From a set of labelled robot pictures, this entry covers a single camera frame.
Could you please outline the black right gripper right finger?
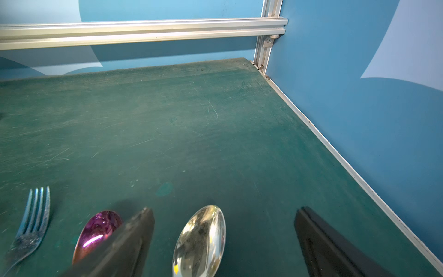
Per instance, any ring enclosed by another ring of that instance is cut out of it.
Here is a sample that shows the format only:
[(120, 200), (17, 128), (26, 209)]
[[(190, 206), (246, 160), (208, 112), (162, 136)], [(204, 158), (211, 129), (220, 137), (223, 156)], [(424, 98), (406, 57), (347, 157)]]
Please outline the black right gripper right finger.
[(297, 210), (294, 228), (311, 277), (391, 277), (309, 207)]

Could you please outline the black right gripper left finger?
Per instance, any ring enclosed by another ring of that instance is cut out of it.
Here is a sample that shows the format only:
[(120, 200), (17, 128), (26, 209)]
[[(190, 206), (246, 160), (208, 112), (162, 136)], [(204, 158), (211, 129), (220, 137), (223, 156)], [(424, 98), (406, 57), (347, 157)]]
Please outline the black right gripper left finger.
[(155, 218), (143, 208), (62, 277), (140, 277), (148, 256)]

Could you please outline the purple spoon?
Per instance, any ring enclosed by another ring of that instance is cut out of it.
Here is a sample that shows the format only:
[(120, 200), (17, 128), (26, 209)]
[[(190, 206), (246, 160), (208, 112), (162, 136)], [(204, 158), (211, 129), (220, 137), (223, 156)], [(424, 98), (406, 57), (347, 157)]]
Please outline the purple spoon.
[(72, 264), (76, 264), (91, 253), (122, 224), (122, 218), (114, 211), (105, 210), (94, 215), (86, 223), (78, 238)]

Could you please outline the silver spoon pink handle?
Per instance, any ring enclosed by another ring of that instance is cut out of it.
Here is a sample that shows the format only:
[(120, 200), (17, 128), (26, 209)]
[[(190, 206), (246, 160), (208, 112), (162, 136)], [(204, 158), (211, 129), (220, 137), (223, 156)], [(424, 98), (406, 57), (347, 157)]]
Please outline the silver spoon pink handle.
[(177, 240), (172, 273), (174, 277), (214, 277), (226, 244), (226, 222), (216, 205), (199, 209), (187, 222)]

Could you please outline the blue fork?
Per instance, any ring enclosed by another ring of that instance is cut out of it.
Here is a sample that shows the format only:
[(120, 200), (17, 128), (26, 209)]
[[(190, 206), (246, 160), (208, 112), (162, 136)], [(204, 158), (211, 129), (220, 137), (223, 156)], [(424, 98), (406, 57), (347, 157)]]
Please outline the blue fork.
[(20, 227), (5, 256), (5, 277), (21, 261), (36, 251), (47, 231), (51, 208), (49, 187), (30, 190)]

